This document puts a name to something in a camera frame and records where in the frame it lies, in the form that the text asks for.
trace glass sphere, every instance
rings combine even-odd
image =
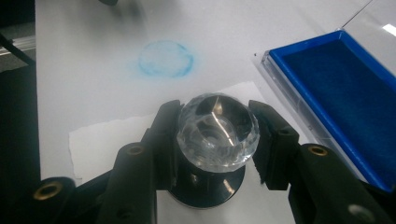
[[[178,128],[177,142],[187,160],[212,173],[244,166],[260,139],[249,108],[221,93],[200,95],[184,105]]]

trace white paper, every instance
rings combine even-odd
[[[253,82],[239,83],[219,92],[237,98],[244,105],[249,100],[264,102]],[[155,115],[148,115],[111,120],[71,132],[69,149],[75,176],[81,179],[81,184],[111,170],[119,149],[129,143],[139,142],[154,118]]]

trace white surface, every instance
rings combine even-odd
[[[116,119],[79,128],[69,134],[74,174],[80,183],[111,170],[123,146],[140,142],[155,115]]]
[[[388,24],[396,26],[396,1],[373,0],[345,29],[396,76],[396,36],[383,28]]]
[[[153,114],[169,100],[186,101],[243,81],[254,81],[265,102],[298,129],[293,112],[256,69],[263,53],[332,32],[366,3],[120,0],[107,7],[97,0],[37,0],[41,177],[74,178],[68,148],[68,134],[74,130]],[[159,40],[180,43],[193,54],[187,76],[154,78],[139,71],[139,53]],[[160,192],[159,223],[293,223],[287,192],[247,184],[259,180],[255,172],[250,164],[240,192],[215,209],[179,206]]]

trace blue stain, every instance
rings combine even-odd
[[[138,65],[151,77],[184,77],[192,69],[194,58],[182,45],[173,41],[151,43],[139,55]]]

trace round black stand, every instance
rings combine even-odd
[[[225,203],[244,180],[245,166],[234,172],[210,173],[195,167],[184,155],[178,157],[177,185],[170,193],[187,206],[204,209]]]

